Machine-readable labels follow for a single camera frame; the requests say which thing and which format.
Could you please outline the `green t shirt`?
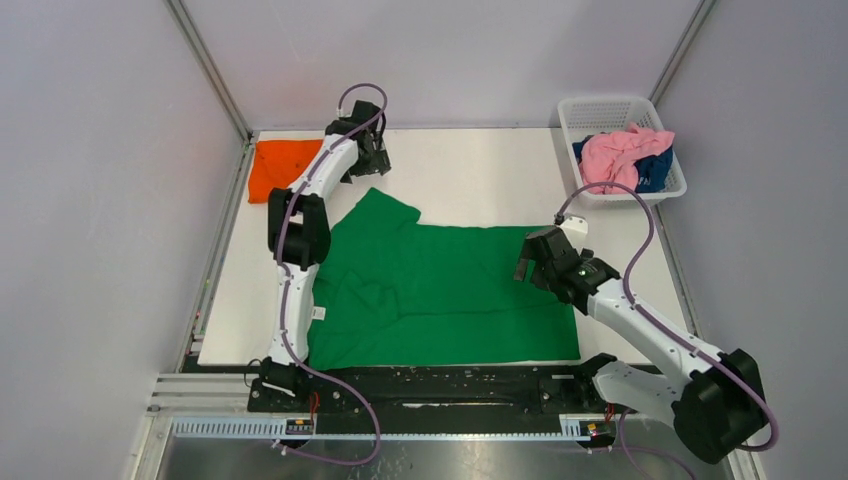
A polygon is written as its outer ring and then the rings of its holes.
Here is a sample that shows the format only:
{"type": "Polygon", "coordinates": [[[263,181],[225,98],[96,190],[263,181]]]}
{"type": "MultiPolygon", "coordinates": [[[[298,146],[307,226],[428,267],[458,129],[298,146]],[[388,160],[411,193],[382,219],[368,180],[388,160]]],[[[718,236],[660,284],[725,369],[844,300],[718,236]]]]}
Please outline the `green t shirt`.
{"type": "Polygon", "coordinates": [[[332,230],[313,287],[324,311],[310,365],[438,366],[575,361],[574,311],[513,271],[528,228],[424,225],[369,190],[332,230]]]}

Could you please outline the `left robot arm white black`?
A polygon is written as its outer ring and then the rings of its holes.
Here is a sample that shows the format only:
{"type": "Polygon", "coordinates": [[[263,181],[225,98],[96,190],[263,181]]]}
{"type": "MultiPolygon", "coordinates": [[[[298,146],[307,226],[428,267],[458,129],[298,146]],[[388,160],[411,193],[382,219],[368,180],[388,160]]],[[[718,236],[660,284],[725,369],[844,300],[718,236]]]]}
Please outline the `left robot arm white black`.
{"type": "Polygon", "coordinates": [[[385,109],[358,100],[331,122],[315,158],[291,186],[271,191],[268,246],[277,267],[277,331],[259,367],[260,385],[288,411],[309,401],[302,369],[313,319],[313,285],[331,246],[327,200],[341,183],[391,169],[384,144],[385,109]]]}

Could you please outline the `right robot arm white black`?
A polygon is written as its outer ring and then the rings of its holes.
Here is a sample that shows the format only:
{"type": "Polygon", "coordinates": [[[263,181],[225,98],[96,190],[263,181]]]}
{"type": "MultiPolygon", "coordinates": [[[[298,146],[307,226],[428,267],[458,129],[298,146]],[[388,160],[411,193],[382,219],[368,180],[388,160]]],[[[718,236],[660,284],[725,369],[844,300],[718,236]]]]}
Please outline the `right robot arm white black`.
{"type": "Polygon", "coordinates": [[[716,464],[770,420],[756,361],[726,353],[672,325],[639,300],[613,267],[578,251],[559,226],[528,234],[514,278],[530,281],[559,301],[607,326],[657,368],[652,374],[609,354],[583,363],[575,402],[597,412],[608,403],[629,407],[669,427],[700,460],[716,464]]]}

